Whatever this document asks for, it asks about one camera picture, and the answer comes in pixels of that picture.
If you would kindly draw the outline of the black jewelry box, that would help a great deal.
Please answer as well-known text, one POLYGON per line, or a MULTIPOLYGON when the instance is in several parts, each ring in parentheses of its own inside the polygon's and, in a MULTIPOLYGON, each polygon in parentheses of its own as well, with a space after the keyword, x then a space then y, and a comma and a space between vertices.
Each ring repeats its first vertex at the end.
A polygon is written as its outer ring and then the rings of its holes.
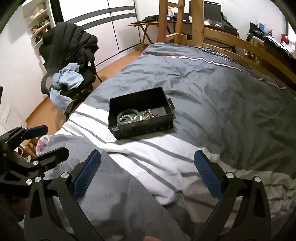
POLYGON ((110 100, 108 128, 118 140, 168 130, 173 127, 174 108, 162 87, 115 97, 110 100), (140 120, 118 126, 117 116, 128 109, 138 111, 140 120))

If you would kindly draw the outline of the pink patterned plastic bag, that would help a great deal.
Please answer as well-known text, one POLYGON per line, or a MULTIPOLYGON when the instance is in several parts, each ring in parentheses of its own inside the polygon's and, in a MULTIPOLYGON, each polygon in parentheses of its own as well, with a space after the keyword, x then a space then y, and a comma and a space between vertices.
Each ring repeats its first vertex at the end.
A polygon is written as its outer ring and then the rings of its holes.
POLYGON ((51 135, 45 135, 38 139, 36 149, 35 149, 37 156, 42 154, 43 150, 48 145, 50 138, 51 138, 51 135))

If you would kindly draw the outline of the grey striped duvet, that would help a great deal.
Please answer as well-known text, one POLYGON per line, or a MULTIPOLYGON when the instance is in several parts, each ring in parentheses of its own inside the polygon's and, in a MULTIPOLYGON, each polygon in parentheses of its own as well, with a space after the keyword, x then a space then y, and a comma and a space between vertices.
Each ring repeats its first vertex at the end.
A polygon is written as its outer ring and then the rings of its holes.
POLYGON ((295 210, 295 91, 208 49, 149 46, 86 98, 45 151, 58 147, 70 156, 46 179, 101 153, 78 204, 104 240, 193 238, 217 204, 194 165, 197 150, 238 178, 261 178, 272 237, 295 210), (157 87, 175 107, 172 128, 117 140, 111 99, 157 87))

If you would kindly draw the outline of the light blue denim garment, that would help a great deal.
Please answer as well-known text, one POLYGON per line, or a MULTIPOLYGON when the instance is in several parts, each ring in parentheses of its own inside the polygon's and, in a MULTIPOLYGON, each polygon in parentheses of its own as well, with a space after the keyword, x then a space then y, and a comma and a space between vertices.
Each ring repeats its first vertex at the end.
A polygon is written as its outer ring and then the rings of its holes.
POLYGON ((50 99, 62 114, 65 114, 73 105, 72 98, 63 95, 62 90, 77 89, 84 81, 83 76, 79 73, 79 68, 79 64, 69 63, 52 76, 50 99))

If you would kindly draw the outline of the green jade bangle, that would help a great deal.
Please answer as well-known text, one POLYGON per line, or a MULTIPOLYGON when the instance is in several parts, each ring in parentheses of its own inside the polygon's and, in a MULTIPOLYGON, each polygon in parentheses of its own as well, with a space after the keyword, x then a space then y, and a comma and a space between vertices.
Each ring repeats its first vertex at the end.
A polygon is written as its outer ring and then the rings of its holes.
POLYGON ((137 121, 140 121, 140 114, 135 109, 128 109, 128 110, 122 111, 117 116, 116 120, 117 120, 118 126, 135 123, 137 121))

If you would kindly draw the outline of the black office chair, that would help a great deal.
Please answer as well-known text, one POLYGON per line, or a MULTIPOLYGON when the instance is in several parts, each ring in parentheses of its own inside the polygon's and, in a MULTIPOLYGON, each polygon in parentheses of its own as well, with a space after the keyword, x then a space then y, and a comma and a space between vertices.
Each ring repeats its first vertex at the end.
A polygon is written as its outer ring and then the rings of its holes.
POLYGON ((94 54, 97 37, 86 32, 67 37, 64 34, 45 34, 40 46, 46 74, 41 92, 47 95, 62 114, 70 114, 76 99, 86 96, 96 79, 94 54))

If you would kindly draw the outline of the black puffer jacket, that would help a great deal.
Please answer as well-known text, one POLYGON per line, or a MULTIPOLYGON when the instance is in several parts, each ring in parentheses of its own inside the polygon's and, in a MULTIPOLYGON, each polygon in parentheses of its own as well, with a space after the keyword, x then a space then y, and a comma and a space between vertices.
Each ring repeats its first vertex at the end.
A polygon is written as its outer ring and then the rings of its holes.
POLYGON ((39 52, 45 61, 45 68, 51 75, 59 72, 69 63, 77 63, 80 70, 87 66, 95 72, 94 54, 99 49, 97 37, 73 23, 58 22, 56 27, 43 35, 39 52))

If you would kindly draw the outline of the white sliding wardrobe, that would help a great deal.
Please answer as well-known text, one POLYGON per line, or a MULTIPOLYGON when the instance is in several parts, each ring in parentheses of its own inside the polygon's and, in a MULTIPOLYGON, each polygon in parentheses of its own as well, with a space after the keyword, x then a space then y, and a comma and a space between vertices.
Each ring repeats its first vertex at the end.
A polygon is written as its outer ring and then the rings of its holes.
POLYGON ((55 23, 73 23, 97 37, 99 66, 140 44, 135 1, 49 1, 55 23))

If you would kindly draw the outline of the wooden folding table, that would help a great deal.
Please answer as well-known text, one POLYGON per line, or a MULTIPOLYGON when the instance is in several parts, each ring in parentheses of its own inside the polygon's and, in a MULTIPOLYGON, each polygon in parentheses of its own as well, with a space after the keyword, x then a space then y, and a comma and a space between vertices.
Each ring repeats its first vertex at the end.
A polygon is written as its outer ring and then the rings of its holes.
POLYGON ((144 51, 149 45, 158 41, 159 22, 136 22, 127 25, 127 27, 138 28, 141 51, 144 51))

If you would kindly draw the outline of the cluttered wooden desk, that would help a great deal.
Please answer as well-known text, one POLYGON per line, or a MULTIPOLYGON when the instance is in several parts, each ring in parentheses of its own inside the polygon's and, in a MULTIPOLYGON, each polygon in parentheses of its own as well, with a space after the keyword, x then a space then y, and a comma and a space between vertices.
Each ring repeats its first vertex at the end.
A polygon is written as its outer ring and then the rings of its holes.
POLYGON ((264 51, 287 65, 292 72, 295 72, 295 57, 287 51, 283 44, 276 41, 272 36, 257 27, 254 23, 250 23, 246 41, 257 47, 261 47, 264 51))

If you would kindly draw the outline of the computer monitor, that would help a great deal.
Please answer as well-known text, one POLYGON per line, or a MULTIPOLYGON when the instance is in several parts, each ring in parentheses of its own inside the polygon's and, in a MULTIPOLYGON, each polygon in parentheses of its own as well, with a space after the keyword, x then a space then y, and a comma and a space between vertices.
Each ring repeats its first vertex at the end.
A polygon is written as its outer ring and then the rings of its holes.
POLYGON ((190 16, 203 19, 205 25, 220 25, 222 22, 221 5, 212 1, 190 1, 190 16))

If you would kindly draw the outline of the white wall shelf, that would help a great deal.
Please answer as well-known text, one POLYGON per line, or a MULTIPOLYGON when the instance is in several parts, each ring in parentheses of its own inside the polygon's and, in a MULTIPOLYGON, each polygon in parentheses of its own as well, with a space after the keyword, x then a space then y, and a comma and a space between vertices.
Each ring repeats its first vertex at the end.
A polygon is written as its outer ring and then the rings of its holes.
POLYGON ((42 64, 45 63, 41 56, 39 48, 43 44, 43 35, 48 30, 55 27, 55 21, 51 8, 51 2, 48 0, 31 0, 22 4, 23 17, 27 22, 28 34, 35 55, 42 64))

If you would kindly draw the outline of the wooden bed frame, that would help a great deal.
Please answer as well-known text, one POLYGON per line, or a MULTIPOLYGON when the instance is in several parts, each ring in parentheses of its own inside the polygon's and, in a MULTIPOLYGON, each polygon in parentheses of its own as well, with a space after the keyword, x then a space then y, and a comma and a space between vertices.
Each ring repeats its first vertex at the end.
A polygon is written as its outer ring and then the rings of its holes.
POLYGON ((182 34, 181 28, 183 24, 183 16, 184 16, 184 7, 185 1, 178 1, 178 3, 171 3, 170 1, 160 1, 159 2, 159 32, 158 32, 158 42, 167 42, 169 40, 174 40, 175 44, 178 45, 188 45, 188 46, 196 46, 196 47, 205 47, 212 48, 222 54, 231 56, 237 60, 245 62, 252 68, 257 71, 268 75, 272 78, 280 80, 279 77, 274 75, 272 72, 268 71, 268 69, 263 68, 261 65, 241 56, 236 53, 230 52, 228 50, 222 49, 220 47, 210 45, 204 42, 204 38, 210 38, 217 41, 222 41, 226 44, 233 44, 236 47, 240 47, 243 50, 253 53, 255 56, 260 59, 266 61, 270 65, 272 65, 275 69, 280 71, 287 79, 295 83, 295 73, 292 72, 288 66, 284 65, 280 60, 276 59, 276 57, 272 56, 272 54, 268 53, 264 49, 257 47, 254 44, 251 44, 239 37, 235 37, 234 35, 222 32, 220 30, 214 30, 210 27, 204 26, 204 2, 203 1, 192 1, 192 37, 190 40, 187 39, 187 36, 182 34), (168 8, 173 7, 177 8, 177 23, 176 30, 172 34, 167 34, 167 16, 168 16, 168 8))

